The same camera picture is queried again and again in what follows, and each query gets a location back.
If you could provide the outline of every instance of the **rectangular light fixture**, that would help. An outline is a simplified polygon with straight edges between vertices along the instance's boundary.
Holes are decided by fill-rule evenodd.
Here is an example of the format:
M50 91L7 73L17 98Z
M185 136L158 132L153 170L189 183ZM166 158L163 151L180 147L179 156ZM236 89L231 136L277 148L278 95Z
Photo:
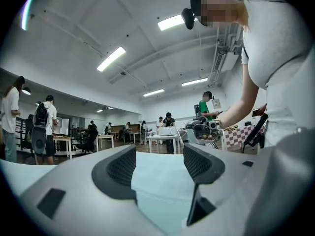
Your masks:
M115 50L110 56L108 56L106 58L106 60L104 60L102 62L102 64L99 65L99 67L97 68L98 71L103 71L106 67L108 67L112 62L114 62L116 59L118 59L121 55L123 55L126 51L124 50L124 48L119 47L117 50Z
M152 94L156 94L156 93L160 93L160 92L164 92L164 89L160 89L160 90L157 90L157 91L149 92L149 93L144 94L143 96L147 97L147 96L150 96Z
M208 78L204 78L204 79L201 79L201 80L196 80L196 81L189 81L189 82L185 82L185 83L182 83L182 86L188 86L188 85L192 85L192 84L196 84L196 83L200 83L200 82L205 82L207 81Z
M177 15L168 19L165 19L161 22L158 22L158 27L160 28L160 30L166 30L168 28L171 28L173 26L177 26L177 25L181 25L184 23L184 20L182 18L181 15Z

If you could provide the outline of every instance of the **long brown hair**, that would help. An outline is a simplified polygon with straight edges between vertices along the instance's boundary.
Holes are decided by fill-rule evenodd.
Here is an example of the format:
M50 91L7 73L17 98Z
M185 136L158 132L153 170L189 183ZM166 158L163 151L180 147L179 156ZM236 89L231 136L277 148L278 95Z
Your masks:
M23 84L25 84L25 79L23 76L20 76L19 78L16 79L12 86L8 87L8 89L4 92L3 97L6 97L12 88L16 88L19 91L19 93L21 93Z

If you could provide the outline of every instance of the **hair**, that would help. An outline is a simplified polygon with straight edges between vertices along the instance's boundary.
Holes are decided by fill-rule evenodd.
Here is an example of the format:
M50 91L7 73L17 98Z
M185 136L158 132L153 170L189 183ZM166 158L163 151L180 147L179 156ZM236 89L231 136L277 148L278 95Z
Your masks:
M54 97L52 95L48 95L46 97L46 101L53 101L54 100Z
M13 83L12 86L8 87L8 89L4 92L3 96L6 97L12 88L16 88L18 92L21 93L22 85L24 84L25 84L25 79L23 76L20 76L19 78L16 79L16 81Z
M203 93L202 97L209 97L210 99L212 98L212 93L210 91L206 91Z

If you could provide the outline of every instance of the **black shorts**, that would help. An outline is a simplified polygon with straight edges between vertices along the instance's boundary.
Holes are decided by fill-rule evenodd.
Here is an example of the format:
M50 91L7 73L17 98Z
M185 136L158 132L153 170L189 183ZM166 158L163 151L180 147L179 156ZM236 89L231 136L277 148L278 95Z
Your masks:
M46 147L45 147L45 150L46 150L46 156L53 156L56 151L55 151L55 145L54 145L54 137L51 136L51 135L47 135L46 136Z

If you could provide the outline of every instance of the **chair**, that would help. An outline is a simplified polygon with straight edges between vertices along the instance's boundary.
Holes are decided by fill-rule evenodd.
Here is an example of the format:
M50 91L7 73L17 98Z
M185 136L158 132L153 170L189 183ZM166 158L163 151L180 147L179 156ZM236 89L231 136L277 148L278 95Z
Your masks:
M32 144L30 142L28 142L26 139L28 133L32 132L33 127L34 127L33 117L34 117L34 115L29 115L29 117L25 120L25 136L24 136L24 140L21 142L21 146L22 146L22 148L30 149L31 154L24 157L23 160L26 160L29 157L32 157L35 160L35 154L33 152Z
M86 154L86 152L92 151L94 150L95 146L94 146L94 142L96 140L96 137L98 135L97 131L92 131L90 132L90 136L86 138L86 143L84 144L76 144L75 146L78 149L81 149L82 152L84 152Z

